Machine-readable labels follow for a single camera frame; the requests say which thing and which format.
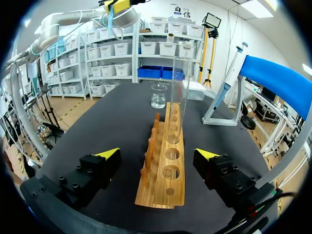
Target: light panel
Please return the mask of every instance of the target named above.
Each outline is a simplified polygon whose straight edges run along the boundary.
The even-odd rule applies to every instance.
[[[257,0],[251,0],[251,1],[245,2],[245,3],[241,4],[241,6],[244,7],[246,10],[248,10],[250,13],[252,13],[257,18],[273,17],[273,15],[270,13],[270,11],[268,11],[268,9],[265,8]]]

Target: wooden floor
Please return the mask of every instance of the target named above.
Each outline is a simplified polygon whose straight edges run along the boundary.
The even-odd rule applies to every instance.
[[[68,130],[70,126],[72,126],[77,119],[80,118],[81,115],[83,115],[90,107],[92,107],[99,98],[95,98],[91,100],[90,98],[87,98],[87,100],[84,100],[83,98],[78,97],[51,97],[50,101],[51,104],[56,112],[56,116],[58,119],[58,122],[62,129]],[[262,127],[267,131],[267,133],[271,134],[272,131],[275,129],[276,125],[270,123],[270,122],[262,122],[259,118],[257,118],[258,122],[262,125]],[[251,132],[249,131],[251,138],[254,140],[255,144],[260,149],[261,146],[265,143],[264,134],[261,132],[261,130],[256,127],[256,129]],[[28,155],[31,155],[32,149],[30,146],[25,143],[23,147],[26,149],[26,152]],[[21,158],[21,155],[17,154],[17,150],[15,146],[9,147],[7,149],[8,156],[13,164],[14,172],[19,176],[24,176],[27,178],[27,175],[23,169],[23,165],[20,162],[19,158]],[[277,185],[280,185],[282,181],[285,179],[287,175],[289,175],[290,172],[294,170],[294,168],[299,164],[301,159],[305,157],[305,153],[301,151],[295,158],[294,162],[289,166],[289,168],[276,180]],[[279,160],[274,155],[269,155],[268,158],[265,158],[265,161],[268,165],[268,168],[270,169],[274,165],[276,165]],[[306,162],[303,167],[298,171],[298,173],[285,185],[283,186],[282,190],[284,192],[296,192],[299,190],[301,183],[303,179],[305,178],[305,175],[308,171],[308,163]],[[283,212],[288,204],[290,203],[291,198],[282,198],[280,203],[280,209],[279,213]]]

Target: bolt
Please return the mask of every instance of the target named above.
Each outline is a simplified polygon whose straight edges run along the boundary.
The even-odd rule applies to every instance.
[[[45,192],[45,188],[44,188],[44,187],[41,187],[41,188],[39,189],[39,191],[40,191],[41,193],[44,193],[44,192]]]
[[[236,187],[235,187],[237,190],[241,190],[243,188],[243,186],[241,184],[236,184]]]
[[[87,173],[88,173],[88,174],[92,174],[92,173],[93,173],[93,169],[88,169],[88,170],[87,170]]]
[[[58,178],[58,180],[61,184],[66,184],[66,182],[67,182],[66,178],[62,175]]]
[[[80,185],[77,184],[77,183],[73,183],[72,188],[73,188],[73,190],[74,190],[75,192],[77,192],[77,191],[79,191],[79,189],[80,189]]]

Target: metal frame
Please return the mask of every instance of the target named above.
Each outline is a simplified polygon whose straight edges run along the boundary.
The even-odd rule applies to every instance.
[[[239,75],[238,78],[238,96],[236,101],[236,108],[235,114],[232,119],[220,119],[220,118],[211,118],[212,114],[214,113],[214,107],[222,95],[223,89],[220,88],[217,95],[214,98],[214,101],[210,105],[208,111],[206,112],[205,116],[202,118],[203,124],[211,124],[211,125],[224,125],[224,126],[237,126],[237,122],[239,119],[240,108],[242,106],[243,97],[244,97],[244,88],[245,88],[245,77]]]

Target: black table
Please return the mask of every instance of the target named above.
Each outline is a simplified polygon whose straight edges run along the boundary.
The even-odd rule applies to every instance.
[[[40,175],[55,183],[74,170],[79,158],[116,147],[121,148],[122,166],[106,190],[100,190],[81,212],[105,224],[137,231],[175,231],[214,233],[225,227],[234,215],[218,194],[209,191],[193,166],[194,149],[231,155],[248,176],[257,179],[268,167],[250,135],[239,122],[237,127],[203,125],[212,99],[188,100],[183,133],[185,140],[185,205],[173,210],[135,205],[140,169],[144,163],[148,138],[156,112],[164,121],[165,110],[151,107],[149,81],[125,83],[93,105],[61,138],[43,164]],[[230,118],[232,112],[222,103],[213,117]],[[267,216],[277,217],[272,206]]]

